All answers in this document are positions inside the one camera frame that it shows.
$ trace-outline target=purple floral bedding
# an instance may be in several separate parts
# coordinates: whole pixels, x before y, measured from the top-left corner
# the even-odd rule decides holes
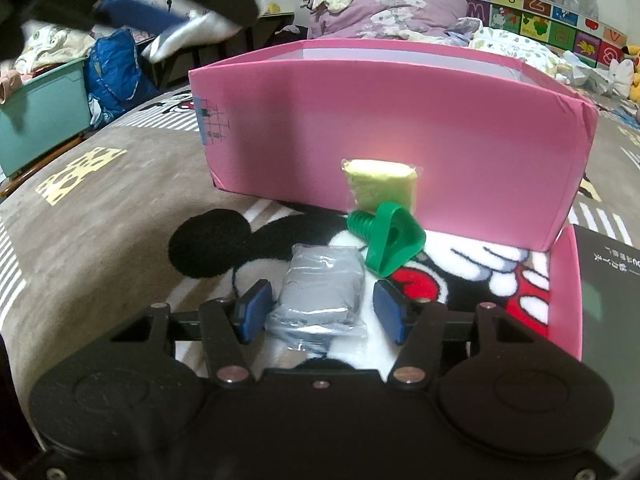
[[[322,4],[308,37],[398,39],[406,30],[444,37],[465,16],[466,0],[354,0],[337,14]]]

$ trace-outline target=green toy screw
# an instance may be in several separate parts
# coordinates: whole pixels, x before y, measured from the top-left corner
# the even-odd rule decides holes
[[[411,213],[393,202],[380,204],[375,216],[364,211],[349,213],[347,229],[369,242],[367,267],[382,278],[418,254],[427,238]]]

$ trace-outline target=pink box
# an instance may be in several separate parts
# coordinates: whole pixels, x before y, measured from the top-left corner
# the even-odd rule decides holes
[[[398,40],[289,43],[190,81],[217,187],[347,211],[344,158],[419,166],[423,228],[550,250],[549,335],[579,354],[575,237],[559,233],[596,129],[586,99],[517,59]]]

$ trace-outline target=clear plastic packaging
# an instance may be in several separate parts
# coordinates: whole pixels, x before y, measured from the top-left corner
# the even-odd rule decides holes
[[[358,319],[364,279],[364,260],[355,247],[293,246],[267,331],[290,348],[321,354],[337,336],[366,337]]]
[[[394,202],[415,213],[420,168],[386,160],[342,161],[342,171],[355,208],[375,214],[383,202]]]

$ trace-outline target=yellow stuffed animal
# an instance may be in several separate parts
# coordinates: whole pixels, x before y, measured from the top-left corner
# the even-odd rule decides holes
[[[640,46],[627,45],[622,48],[622,52],[634,57],[634,82],[629,91],[629,99],[633,102],[640,102]]]

